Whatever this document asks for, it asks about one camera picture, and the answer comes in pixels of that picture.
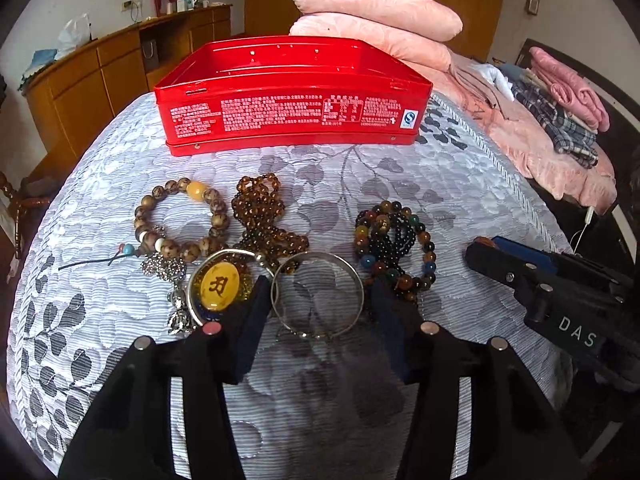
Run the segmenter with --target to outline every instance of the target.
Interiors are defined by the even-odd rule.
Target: wooden dresser
[[[66,178],[105,126],[178,63],[231,35],[230,6],[207,7],[131,25],[88,43],[38,74],[25,95],[47,149],[34,176]],[[141,45],[155,40],[158,67],[145,71]]]

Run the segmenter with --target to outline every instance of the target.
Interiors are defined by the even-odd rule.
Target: blue bead
[[[373,264],[375,262],[376,262],[376,257],[373,256],[372,254],[365,254],[360,259],[360,265],[363,266],[365,269],[370,269],[371,267],[373,267]]]

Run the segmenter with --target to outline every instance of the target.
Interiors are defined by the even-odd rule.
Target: red plastic container
[[[368,43],[271,36],[200,47],[155,88],[172,155],[411,144],[433,84]]]

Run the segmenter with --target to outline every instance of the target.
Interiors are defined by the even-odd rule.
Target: blue and white label
[[[401,128],[411,130],[415,126],[415,121],[418,119],[418,110],[405,110],[402,114]]]

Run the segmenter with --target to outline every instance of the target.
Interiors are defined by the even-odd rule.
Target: yellow bead
[[[190,198],[193,198],[197,202],[204,202],[204,192],[207,189],[209,189],[209,186],[207,186],[207,184],[203,184],[202,182],[194,180],[187,186],[187,195],[189,195]]]
[[[219,262],[211,267],[200,284],[202,306],[213,312],[225,310],[238,295],[240,274],[234,264]]]

